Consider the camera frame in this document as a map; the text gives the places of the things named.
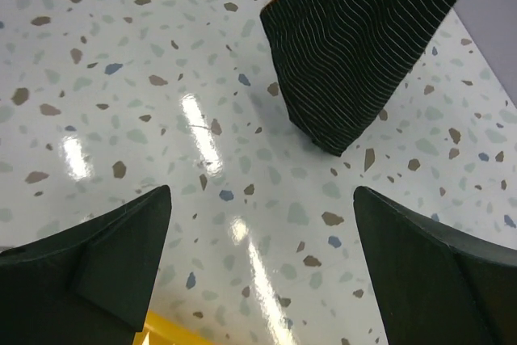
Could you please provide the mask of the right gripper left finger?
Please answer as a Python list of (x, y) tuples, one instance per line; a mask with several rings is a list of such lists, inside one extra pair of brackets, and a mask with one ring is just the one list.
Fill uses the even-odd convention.
[(3, 344), (130, 344), (144, 328), (172, 211), (168, 186), (1, 253)]

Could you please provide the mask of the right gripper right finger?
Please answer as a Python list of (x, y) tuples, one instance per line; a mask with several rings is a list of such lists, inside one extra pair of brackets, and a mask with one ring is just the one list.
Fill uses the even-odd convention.
[(354, 213), (391, 344), (514, 344), (516, 252), (369, 187)]

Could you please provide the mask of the black pinstriped underwear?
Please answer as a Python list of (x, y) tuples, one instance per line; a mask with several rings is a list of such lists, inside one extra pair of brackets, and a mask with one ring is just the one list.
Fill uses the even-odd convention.
[(271, 0), (260, 13), (288, 117), (334, 156), (375, 120), (457, 0)]

